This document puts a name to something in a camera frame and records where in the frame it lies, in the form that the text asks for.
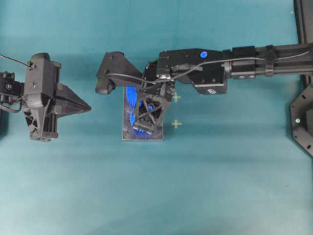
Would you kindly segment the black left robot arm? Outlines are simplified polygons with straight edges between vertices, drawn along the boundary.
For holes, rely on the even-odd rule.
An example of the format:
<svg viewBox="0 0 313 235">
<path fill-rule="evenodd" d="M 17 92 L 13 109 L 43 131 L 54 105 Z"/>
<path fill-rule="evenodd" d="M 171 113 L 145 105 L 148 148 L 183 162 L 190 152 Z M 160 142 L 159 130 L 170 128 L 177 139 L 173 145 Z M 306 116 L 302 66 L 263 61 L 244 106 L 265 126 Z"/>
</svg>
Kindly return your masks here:
<svg viewBox="0 0 313 235">
<path fill-rule="evenodd" d="M 91 107 L 68 86 L 60 83 L 61 63 L 48 53 L 37 53 L 27 63 L 24 82 L 14 73 L 0 74 L 0 108 L 23 111 L 31 140 L 49 142 L 58 138 L 57 119 L 89 112 Z"/>
</svg>

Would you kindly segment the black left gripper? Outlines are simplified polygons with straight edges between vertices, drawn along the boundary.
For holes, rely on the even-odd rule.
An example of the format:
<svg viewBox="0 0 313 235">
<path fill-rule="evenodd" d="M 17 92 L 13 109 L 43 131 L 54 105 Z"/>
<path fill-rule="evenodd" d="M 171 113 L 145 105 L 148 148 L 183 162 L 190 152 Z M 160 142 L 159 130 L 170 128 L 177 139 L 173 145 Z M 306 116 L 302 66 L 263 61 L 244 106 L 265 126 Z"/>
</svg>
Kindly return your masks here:
<svg viewBox="0 0 313 235">
<path fill-rule="evenodd" d="M 61 64 L 51 61 L 43 71 L 26 70 L 23 89 L 23 113 L 31 140 L 49 142 L 58 138 L 57 119 L 60 117 L 86 113 L 91 107 L 68 86 L 58 83 Z M 52 106 L 54 95 L 58 99 L 71 101 L 81 109 Z"/>
</svg>

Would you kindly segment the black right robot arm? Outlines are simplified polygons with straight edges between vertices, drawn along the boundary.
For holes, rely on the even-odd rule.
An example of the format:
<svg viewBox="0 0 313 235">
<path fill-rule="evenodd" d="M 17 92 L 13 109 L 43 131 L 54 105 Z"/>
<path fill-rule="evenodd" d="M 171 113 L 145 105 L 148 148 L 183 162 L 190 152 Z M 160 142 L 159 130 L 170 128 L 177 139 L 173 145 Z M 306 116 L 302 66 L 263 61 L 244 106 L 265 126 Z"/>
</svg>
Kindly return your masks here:
<svg viewBox="0 0 313 235">
<path fill-rule="evenodd" d="M 152 134 L 162 123 L 175 83 L 190 84 L 201 94 L 225 94 L 227 80 L 258 75 L 310 74 L 311 43 L 266 47 L 235 47 L 230 50 L 201 48 L 162 51 L 139 71 L 122 52 L 107 52 L 98 69 L 95 91 L 110 94 L 117 87 L 134 87 L 136 101 L 133 129 Z"/>
</svg>

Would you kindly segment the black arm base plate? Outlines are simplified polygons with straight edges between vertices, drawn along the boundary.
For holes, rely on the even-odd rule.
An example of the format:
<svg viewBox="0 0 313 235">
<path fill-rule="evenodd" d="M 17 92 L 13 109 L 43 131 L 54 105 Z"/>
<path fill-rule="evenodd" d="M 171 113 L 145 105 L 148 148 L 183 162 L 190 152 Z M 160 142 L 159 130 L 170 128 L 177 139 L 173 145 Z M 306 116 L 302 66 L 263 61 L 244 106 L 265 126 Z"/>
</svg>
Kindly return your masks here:
<svg viewBox="0 0 313 235">
<path fill-rule="evenodd" d="M 291 137 L 313 157 L 313 84 L 303 89 L 290 104 Z"/>
</svg>

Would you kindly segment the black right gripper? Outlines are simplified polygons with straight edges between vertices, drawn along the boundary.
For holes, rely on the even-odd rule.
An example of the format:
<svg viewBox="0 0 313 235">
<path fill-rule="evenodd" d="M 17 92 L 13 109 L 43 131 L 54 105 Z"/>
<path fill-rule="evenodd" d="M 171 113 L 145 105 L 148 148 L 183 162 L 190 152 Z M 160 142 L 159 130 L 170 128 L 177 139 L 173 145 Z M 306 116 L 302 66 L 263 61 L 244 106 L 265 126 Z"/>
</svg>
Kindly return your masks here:
<svg viewBox="0 0 313 235">
<path fill-rule="evenodd" d="M 137 104 L 134 108 L 134 127 L 155 130 L 161 124 L 175 93 L 175 83 L 159 81 L 157 61 L 149 62 L 143 72 L 141 85 L 136 87 Z"/>
</svg>

